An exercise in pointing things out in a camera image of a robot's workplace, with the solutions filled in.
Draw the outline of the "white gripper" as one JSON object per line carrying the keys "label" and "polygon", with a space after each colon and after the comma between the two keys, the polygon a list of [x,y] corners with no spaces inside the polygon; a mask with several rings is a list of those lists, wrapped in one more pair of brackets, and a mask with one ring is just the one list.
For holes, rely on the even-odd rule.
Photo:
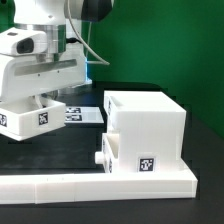
{"label": "white gripper", "polygon": [[85,62],[83,53],[72,49],[55,62],[39,63],[34,55],[0,55],[0,101],[14,101],[83,84]]}

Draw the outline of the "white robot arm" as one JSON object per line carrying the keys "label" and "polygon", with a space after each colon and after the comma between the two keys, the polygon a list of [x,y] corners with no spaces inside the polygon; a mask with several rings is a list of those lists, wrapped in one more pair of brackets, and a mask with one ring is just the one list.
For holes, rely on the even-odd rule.
{"label": "white robot arm", "polygon": [[85,82],[86,43],[68,26],[98,22],[114,0],[14,0],[14,26],[0,33],[0,101]]}

